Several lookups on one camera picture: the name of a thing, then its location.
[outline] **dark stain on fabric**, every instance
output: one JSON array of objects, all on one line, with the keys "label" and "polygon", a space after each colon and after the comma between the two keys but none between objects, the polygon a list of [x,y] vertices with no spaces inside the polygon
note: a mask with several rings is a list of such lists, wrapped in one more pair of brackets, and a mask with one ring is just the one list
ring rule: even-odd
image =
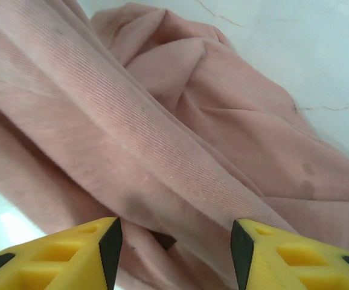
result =
[{"label": "dark stain on fabric", "polygon": [[315,175],[315,171],[312,168],[310,163],[304,163],[304,164],[302,164],[302,167],[303,167],[303,171],[305,171],[305,173],[307,175],[309,175],[309,176],[314,176]]},{"label": "dark stain on fabric", "polygon": [[305,180],[299,187],[299,195],[308,200],[314,199],[315,188],[312,182]]}]

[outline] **pink cloth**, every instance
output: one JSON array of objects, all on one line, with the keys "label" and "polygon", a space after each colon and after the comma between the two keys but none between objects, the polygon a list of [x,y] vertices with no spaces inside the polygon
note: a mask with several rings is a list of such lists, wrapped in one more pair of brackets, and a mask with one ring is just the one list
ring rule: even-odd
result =
[{"label": "pink cloth", "polygon": [[218,29],[140,5],[0,0],[0,192],[48,233],[119,215],[127,290],[237,289],[238,218],[349,249],[349,159]]}]

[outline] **white tile floor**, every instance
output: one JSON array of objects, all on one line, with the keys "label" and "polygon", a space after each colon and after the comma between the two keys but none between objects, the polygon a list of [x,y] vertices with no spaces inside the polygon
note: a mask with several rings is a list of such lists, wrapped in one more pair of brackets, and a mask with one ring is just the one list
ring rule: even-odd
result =
[{"label": "white tile floor", "polygon": [[[78,0],[88,16],[124,0]],[[349,155],[349,1],[142,0],[220,28],[246,61],[285,87],[320,136]],[[0,196],[0,250],[42,232]]]}]

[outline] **white floor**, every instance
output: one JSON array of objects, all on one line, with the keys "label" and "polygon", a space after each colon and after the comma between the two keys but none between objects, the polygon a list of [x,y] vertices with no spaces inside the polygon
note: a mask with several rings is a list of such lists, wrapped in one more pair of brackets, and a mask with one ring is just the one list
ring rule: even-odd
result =
[{"label": "white floor", "polygon": [[[78,0],[88,16],[124,0]],[[349,155],[349,1],[142,0],[221,29],[286,88],[318,134]],[[0,250],[42,233],[0,197]]]}]

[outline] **ribbed fabric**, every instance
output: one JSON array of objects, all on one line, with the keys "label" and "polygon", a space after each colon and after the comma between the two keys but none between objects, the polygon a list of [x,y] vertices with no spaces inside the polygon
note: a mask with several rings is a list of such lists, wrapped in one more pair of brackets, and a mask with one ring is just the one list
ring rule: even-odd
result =
[{"label": "ribbed fabric", "polygon": [[238,218],[349,249],[349,159],[218,29],[135,4],[0,0],[0,192],[48,233],[120,216],[126,290],[237,289]]}]

